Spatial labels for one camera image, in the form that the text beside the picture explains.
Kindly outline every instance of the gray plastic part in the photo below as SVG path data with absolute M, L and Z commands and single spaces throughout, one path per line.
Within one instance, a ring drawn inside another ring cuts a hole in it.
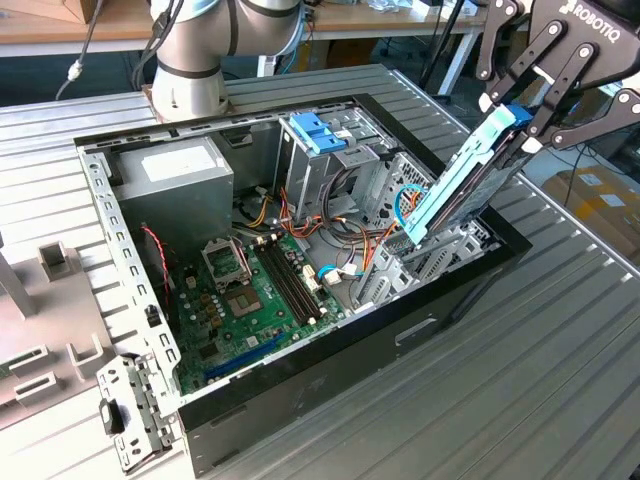
M 23 407 L 32 407 L 46 401 L 62 389 L 53 372 L 45 373 L 14 387 L 16 401 Z
M 16 377 L 25 377 L 54 361 L 54 356 L 51 355 L 47 346 L 43 344 L 20 352 L 4 363 L 13 375 Z
M 50 282 L 73 273 L 69 256 L 61 242 L 38 247 L 38 260 Z
M 71 360 L 71 365 L 76 369 L 76 375 L 82 382 L 91 379 L 93 375 L 105 364 L 104 349 L 100 344 L 100 339 L 95 333 L 91 334 L 93 342 L 92 351 L 95 353 L 87 353 L 85 350 L 78 354 L 76 348 L 71 343 L 67 343 L 67 353 Z
M 3 242 L 0 236 L 0 248 L 2 248 Z M 22 319 L 26 319 L 31 315 L 35 315 L 36 306 L 33 299 L 29 297 L 29 294 L 22 286 L 20 279 L 11 268 L 11 265 L 0 252 L 0 302 L 12 303 L 12 309 L 17 310 L 22 316 Z
M 0 429 L 92 387 L 93 374 L 113 358 L 111 340 L 78 253 L 63 251 L 71 272 L 54 281 L 49 280 L 38 258 L 11 267 L 26 294 L 35 300 L 37 313 L 23 320 L 11 298 L 0 296 Z M 96 354 L 70 358 L 67 344 L 73 345 L 75 352 Z M 29 358 L 29 352 L 37 353 Z M 23 362 L 12 364 L 11 359 L 21 357 Z M 49 374 L 51 385 L 20 394 L 25 385 Z

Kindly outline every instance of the red cable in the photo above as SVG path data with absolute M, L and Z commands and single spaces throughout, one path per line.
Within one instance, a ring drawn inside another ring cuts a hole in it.
M 140 228 L 149 234 L 149 236 L 155 242 L 156 247 L 158 247 L 158 252 L 160 253 L 160 259 L 162 260 L 162 271 L 164 272 L 164 293 L 165 293 L 164 298 L 168 308 L 169 307 L 169 269 L 167 268 L 167 259 L 164 256 L 164 248 L 162 247 L 162 242 L 149 227 L 140 227 Z

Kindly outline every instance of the wooden table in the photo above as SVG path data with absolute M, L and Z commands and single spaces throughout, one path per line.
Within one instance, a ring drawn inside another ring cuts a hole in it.
M 366 3 L 355 6 L 322 4 L 316 8 L 313 40 L 383 38 L 429 35 L 437 15 L 424 15 L 402 9 L 398 13 L 379 13 Z M 485 12 L 462 17 L 453 29 L 462 41 L 449 66 L 438 93 L 451 92 L 482 32 Z M 149 7 L 144 0 L 110 0 L 100 16 L 89 52 L 142 50 L 151 31 Z M 0 12 L 0 57 L 78 53 L 87 32 L 86 25 L 38 17 L 25 13 Z M 273 75 L 275 57 L 260 57 L 258 76 Z

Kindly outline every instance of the floor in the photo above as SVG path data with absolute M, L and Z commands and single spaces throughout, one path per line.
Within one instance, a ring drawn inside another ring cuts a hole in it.
M 381 39 L 369 60 L 370 63 L 382 63 L 388 68 L 397 68 L 409 79 L 417 82 L 428 57 L 427 52 L 434 47 L 430 42 L 431 37 Z M 73 55 L 3 59 L 0 62 L 0 106 L 53 100 L 59 85 L 66 77 L 69 65 L 74 60 Z M 68 87 L 63 98 L 132 91 L 129 79 L 137 60 L 137 52 L 88 55 L 82 77 Z M 448 60 L 445 54 L 427 85 L 427 92 L 437 90 L 437 86 L 444 77 Z M 256 68 L 255 57 L 225 58 L 222 63 L 222 70 L 227 79 L 253 77 L 256 74 Z M 152 61 L 146 68 L 149 81 L 154 71 L 155 64 Z M 467 67 L 456 84 L 451 102 L 445 105 L 445 108 L 468 127 L 473 128 L 481 118 L 477 99 L 483 90 L 483 83 L 476 80 L 473 77 L 473 69 Z M 575 150 L 543 152 L 528 164 L 525 172 L 537 185 L 542 185 L 557 172 L 573 168 L 577 155 L 578 152 Z M 607 168 L 617 171 L 615 166 L 600 155 L 583 155 L 579 166 L 588 167 L 597 163 L 605 164 Z M 640 191 L 638 183 L 626 176 L 623 177 L 631 188 Z

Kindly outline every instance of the aluminum table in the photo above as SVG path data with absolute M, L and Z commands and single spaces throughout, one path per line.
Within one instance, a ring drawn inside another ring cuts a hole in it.
M 443 160 L 467 135 L 376 65 L 229 91 L 241 111 L 370 93 Z M 54 239 L 79 249 L 119 351 L 140 339 L 71 139 L 154 122 L 141 94 L 0 110 L 3 253 L 16 262 Z M 462 322 L 206 478 L 628 478 L 640 462 L 640 274 L 521 176 L 493 205 L 533 248 Z M 99 398 L 92 389 L 0 431 L 2 472 L 121 478 Z M 175 448 L 137 477 L 190 475 Z

